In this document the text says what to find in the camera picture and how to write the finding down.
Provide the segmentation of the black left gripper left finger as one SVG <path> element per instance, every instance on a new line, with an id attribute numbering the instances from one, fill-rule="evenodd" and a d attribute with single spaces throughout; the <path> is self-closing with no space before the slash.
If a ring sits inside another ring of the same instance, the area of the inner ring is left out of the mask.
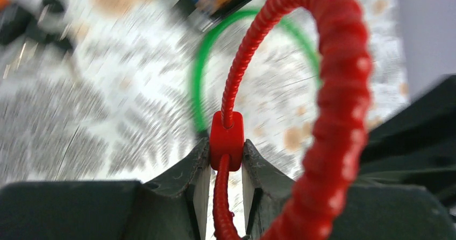
<path id="1" fill-rule="evenodd" d="M 1 239 L 203 239 L 209 142 L 154 179 L 24 181 L 1 188 Z"/>

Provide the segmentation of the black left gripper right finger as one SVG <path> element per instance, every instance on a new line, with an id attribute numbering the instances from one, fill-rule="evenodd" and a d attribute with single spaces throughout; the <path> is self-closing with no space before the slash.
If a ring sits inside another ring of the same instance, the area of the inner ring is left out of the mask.
<path id="1" fill-rule="evenodd" d="M 290 198 L 293 179 L 247 140 L 242 184 L 246 235 L 259 239 Z M 455 227 L 436 197 L 417 186 L 354 185 L 331 239 L 455 239 Z"/>

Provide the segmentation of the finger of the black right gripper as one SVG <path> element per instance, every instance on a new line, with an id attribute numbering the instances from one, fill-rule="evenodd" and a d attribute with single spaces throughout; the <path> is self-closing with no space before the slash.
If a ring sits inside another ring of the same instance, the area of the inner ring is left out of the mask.
<path id="1" fill-rule="evenodd" d="M 455 202 L 455 75 L 369 134 L 360 178 L 424 186 L 442 203 Z"/>

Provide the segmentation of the red cable lock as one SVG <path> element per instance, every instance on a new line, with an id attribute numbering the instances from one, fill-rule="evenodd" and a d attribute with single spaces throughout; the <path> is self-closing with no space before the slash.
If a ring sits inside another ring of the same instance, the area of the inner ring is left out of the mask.
<path id="1" fill-rule="evenodd" d="M 217 239 L 239 238 L 227 201 L 229 171 L 240 167 L 244 147 L 243 117 L 233 110 L 239 85 L 268 32 L 299 7 L 313 15 L 319 33 L 319 117 L 313 126 L 313 145 L 302 162 L 304 173 L 262 238 L 327 239 L 357 177 L 367 141 L 372 70 L 360 5 L 356 0 L 267 0 L 242 40 L 226 80 L 222 107 L 212 120 L 209 146 L 211 166 L 217 171 L 212 211 Z"/>

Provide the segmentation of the green cable lock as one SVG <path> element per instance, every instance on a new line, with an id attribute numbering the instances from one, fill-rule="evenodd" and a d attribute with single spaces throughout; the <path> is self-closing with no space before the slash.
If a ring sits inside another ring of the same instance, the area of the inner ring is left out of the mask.
<path id="1" fill-rule="evenodd" d="M 209 137 L 209 126 L 206 124 L 205 113 L 203 110 L 202 89 L 204 77 L 203 72 L 205 65 L 209 59 L 212 47 L 219 36 L 229 26 L 240 20 L 255 17 L 259 11 L 259 8 L 247 8 L 236 11 L 221 21 L 213 29 L 211 29 L 201 41 L 199 50 L 194 59 L 189 89 L 193 111 L 192 118 L 197 138 Z M 321 79 L 319 77 L 319 57 L 317 56 L 315 47 L 310 41 L 310 37 L 303 29 L 298 27 L 298 25 L 289 18 L 283 17 L 279 22 L 279 26 L 282 27 L 286 33 L 294 39 L 299 48 L 306 55 L 311 64 L 313 77 L 316 79 L 316 84 L 318 87 L 320 87 Z"/>

